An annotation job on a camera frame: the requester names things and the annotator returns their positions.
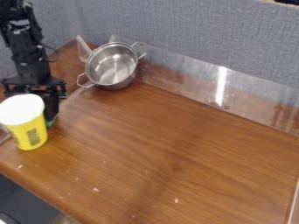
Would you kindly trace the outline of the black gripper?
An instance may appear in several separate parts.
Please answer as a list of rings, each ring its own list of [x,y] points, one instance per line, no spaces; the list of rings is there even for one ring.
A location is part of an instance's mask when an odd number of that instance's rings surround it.
[[[67,82],[55,77],[48,77],[40,84],[23,84],[20,77],[3,78],[0,84],[4,87],[4,97],[20,94],[36,94],[44,101],[44,118],[50,123],[59,114],[59,98],[66,99]]]

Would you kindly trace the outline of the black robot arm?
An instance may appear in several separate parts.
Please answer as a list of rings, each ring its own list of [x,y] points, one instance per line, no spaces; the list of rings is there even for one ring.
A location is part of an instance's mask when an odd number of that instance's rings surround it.
[[[43,28],[31,2],[0,0],[0,34],[16,68],[16,76],[0,80],[4,95],[39,95],[44,102],[46,124],[52,126],[60,111],[60,99],[68,96],[67,82],[52,76],[52,60],[47,56]]]

